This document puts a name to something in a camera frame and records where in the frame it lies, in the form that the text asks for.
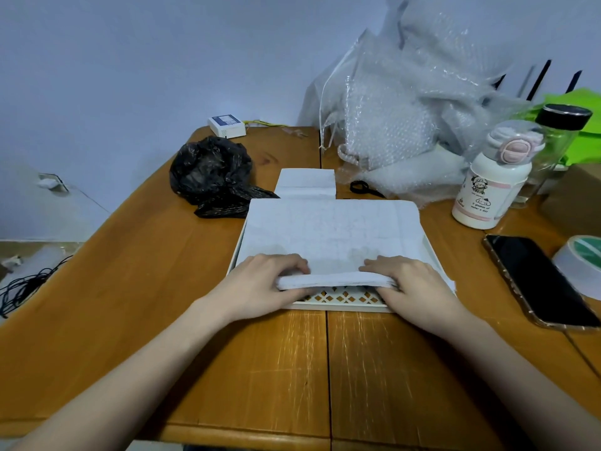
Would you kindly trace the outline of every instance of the phone screen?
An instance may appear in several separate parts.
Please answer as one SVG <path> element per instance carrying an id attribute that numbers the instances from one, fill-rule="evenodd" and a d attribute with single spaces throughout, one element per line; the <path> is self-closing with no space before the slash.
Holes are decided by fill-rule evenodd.
<path id="1" fill-rule="evenodd" d="M 534 314 L 542 321 L 599 327 L 582 296 L 527 237 L 486 236 Z"/>

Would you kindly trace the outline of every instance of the cartoon illustration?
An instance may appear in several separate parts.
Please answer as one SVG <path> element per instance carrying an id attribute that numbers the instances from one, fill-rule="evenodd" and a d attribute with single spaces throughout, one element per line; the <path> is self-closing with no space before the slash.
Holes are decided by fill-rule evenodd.
<path id="1" fill-rule="evenodd" d="M 475 175 L 472 177 L 472 190 L 476 193 L 483 195 L 485 193 L 485 189 L 488 187 L 488 182 L 483 177 L 479 175 Z"/>

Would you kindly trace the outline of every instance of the black scissors handle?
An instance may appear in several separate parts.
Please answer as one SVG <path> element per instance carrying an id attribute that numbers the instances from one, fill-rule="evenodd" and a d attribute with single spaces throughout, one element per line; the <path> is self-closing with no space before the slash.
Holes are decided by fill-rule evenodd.
<path id="1" fill-rule="evenodd" d="M 367 182 L 364 182 L 363 180 L 352 181 L 350 183 L 350 190 L 353 193 L 356 193 L 357 195 L 366 195 L 369 193 L 370 195 L 373 195 L 373 196 L 378 196 L 380 198 L 386 198 L 386 196 L 384 196 L 378 190 L 374 190 L 374 189 L 370 188 L 370 186 L 367 184 Z"/>

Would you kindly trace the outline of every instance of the bubble wrap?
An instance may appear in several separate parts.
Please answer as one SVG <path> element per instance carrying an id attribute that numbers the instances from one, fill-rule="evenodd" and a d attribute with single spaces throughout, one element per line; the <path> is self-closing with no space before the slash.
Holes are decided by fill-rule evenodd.
<path id="1" fill-rule="evenodd" d="M 319 127 L 322 139 L 326 127 L 344 135 L 338 155 L 357 167 L 349 181 L 419 204 L 450 197 L 434 190 L 460 183 L 487 132 L 528 105 L 491 87 L 515 43 L 494 13 L 461 2 L 408 0 L 398 10 L 399 44 L 366 30 L 308 90 L 299 122 Z M 449 155 L 434 152 L 437 142 Z"/>

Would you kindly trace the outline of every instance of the smartphone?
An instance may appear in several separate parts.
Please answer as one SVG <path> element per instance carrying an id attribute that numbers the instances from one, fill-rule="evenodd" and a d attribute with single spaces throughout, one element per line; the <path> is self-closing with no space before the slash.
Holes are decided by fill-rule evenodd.
<path id="1" fill-rule="evenodd" d="M 484 244 L 536 324 L 556 329 L 601 327 L 584 298 L 532 239 L 488 235 Z"/>

